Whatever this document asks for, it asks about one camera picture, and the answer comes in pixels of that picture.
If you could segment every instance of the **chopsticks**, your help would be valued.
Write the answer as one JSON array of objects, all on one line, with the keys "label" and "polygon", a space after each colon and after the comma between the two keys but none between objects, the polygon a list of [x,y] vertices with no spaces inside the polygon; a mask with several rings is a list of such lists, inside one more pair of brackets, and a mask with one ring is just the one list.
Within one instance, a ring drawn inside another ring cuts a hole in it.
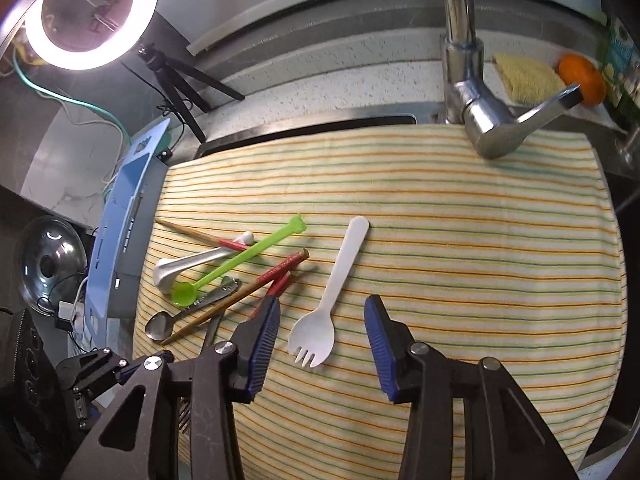
[{"label": "chopsticks", "polygon": [[[267,293],[264,295],[264,297],[266,298],[267,296],[274,296],[276,298],[279,298],[293,281],[293,270],[295,270],[295,267],[293,267],[289,272],[283,272],[279,278],[273,280],[273,283],[271,283],[271,286],[267,289]],[[258,310],[260,310],[261,306],[262,302],[260,302],[260,304],[254,308],[254,311],[249,315],[249,319],[254,318],[254,316],[258,313]]]},{"label": "chopsticks", "polygon": [[253,282],[247,283],[245,286],[241,287],[237,292],[233,293],[231,296],[227,297],[223,301],[220,301],[219,303],[217,303],[215,306],[212,307],[212,309],[206,311],[204,314],[201,314],[193,321],[190,321],[189,323],[187,323],[187,325],[182,327],[177,332],[174,332],[167,339],[162,341],[161,344],[165,346],[165,345],[168,345],[169,343],[174,342],[176,339],[190,332],[193,328],[197,327],[201,323],[204,323],[206,320],[211,319],[213,316],[215,316],[215,314],[218,311],[225,310],[230,306],[232,306],[233,304],[237,303],[238,301],[244,300],[244,298],[246,298],[249,294],[253,294],[256,290],[258,290],[259,288],[262,288],[267,283],[273,281],[276,278],[277,278],[276,283],[282,282],[282,284],[286,283],[286,285],[288,285],[287,281],[289,279],[289,275],[285,276],[285,274],[287,274],[290,270],[297,267],[298,264],[306,260],[308,257],[309,257],[309,252],[306,249],[302,249],[301,251],[295,254],[292,254],[282,263],[277,264],[275,267],[272,267],[271,269],[267,270],[267,272],[258,276],[258,278],[256,278]]},{"label": "chopsticks", "polygon": [[214,236],[214,235],[210,235],[209,233],[205,233],[203,231],[198,231],[197,229],[194,229],[193,227],[187,227],[185,225],[174,224],[173,222],[169,222],[168,220],[163,220],[162,218],[156,218],[156,222],[159,223],[160,225],[165,226],[165,227],[169,227],[169,228],[173,229],[174,231],[178,231],[179,233],[182,233],[183,235],[193,236],[194,238],[197,238],[197,239],[202,240],[204,242],[208,242],[210,244],[213,244],[216,247],[226,247],[226,248],[238,251],[240,253],[242,251],[244,251],[245,249],[249,248],[248,245],[239,244],[238,242],[234,242],[232,240],[227,240],[226,238],[220,238],[220,237],[217,237],[217,236]]}]

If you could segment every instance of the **pot lid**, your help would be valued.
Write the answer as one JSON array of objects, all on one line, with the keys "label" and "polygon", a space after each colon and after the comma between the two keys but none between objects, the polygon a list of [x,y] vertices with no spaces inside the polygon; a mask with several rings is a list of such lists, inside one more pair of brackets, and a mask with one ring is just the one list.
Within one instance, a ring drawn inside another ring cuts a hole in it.
[{"label": "pot lid", "polygon": [[20,293],[33,310],[53,316],[61,300],[73,302],[86,253],[68,222],[54,216],[35,219],[22,232],[15,254]]}]

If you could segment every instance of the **striped towel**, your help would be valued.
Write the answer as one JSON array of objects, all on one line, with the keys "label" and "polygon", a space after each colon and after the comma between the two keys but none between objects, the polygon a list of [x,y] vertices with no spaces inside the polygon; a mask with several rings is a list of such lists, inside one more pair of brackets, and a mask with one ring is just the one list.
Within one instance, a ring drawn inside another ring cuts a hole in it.
[{"label": "striped towel", "polygon": [[[584,136],[537,132],[493,162],[453,126],[277,140],[171,168],[157,211],[212,234],[252,230],[258,239],[295,213],[308,224],[303,235],[231,273],[248,282],[297,248],[311,254],[282,297],[262,392],[234,407],[247,478],[398,477],[409,406],[391,405],[380,391],[363,323],[369,294],[449,358],[500,359],[579,464],[609,406],[626,328],[620,234]],[[371,229],[334,308],[334,351],[303,370],[286,352],[289,331],[318,305],[356,215]],[[147,320],[162,309],[175,312],[153,285],[154,264],[205,249],[156,224],[138,299],[136,356],[158,350],[144,335]],[[233,307],[218,340],[231,336],[262,294]],[[204,331],[170,349],[178,359],[196,356]],[[453,476],[462,478],[462,407],[455,412]],[[183,437],[180,456],[189,458]]]}]

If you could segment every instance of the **screw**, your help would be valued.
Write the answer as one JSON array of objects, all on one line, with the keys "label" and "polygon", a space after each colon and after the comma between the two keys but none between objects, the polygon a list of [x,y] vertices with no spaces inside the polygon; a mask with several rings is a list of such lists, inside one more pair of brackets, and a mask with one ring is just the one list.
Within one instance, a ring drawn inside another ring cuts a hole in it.
[{"label": "screw", "polygon": [[495,357],[485,357],[484,359],[482,359],[482,366],[486,370],[495,372],[496,370],[500,369],[501,364],[500,361],[498,361],[498,359],[496,359]]},{"label": "screw", "polygon": [[409,351],[413,355],[425,355],[429,352],[429,345],[427,345],[427,343],[423,343],[422,341],[416,341],[409,347]]},{"label": "screw", "polygon": [[220,341],[219,343],[216,344],[214,349],[217,354],[224,355],[224,354],[228,354],[229,352],[232,352],[235,347],[236,345],[234,345],[231,341]]},{"label": "screw", "polygon": [[147,357],[145,359],[145,368],[147,370],[158,370],[158,368],[162,365],[162,358],[157,355],[152,355],[151,357]]}]

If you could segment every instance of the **faucet handle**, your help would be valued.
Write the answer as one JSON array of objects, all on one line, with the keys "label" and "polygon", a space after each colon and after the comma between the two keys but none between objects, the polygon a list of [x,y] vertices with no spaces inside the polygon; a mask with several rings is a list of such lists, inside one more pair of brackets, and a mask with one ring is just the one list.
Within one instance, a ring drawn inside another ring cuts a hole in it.
[{"label": "faucet handle", "polygon": [[573,84],[516,118],[484,82],[468,80],[454,87],[465,104],[466,134],[478,155],[488,159],[511,153],[529,134],[582,101],[580,85]]}]

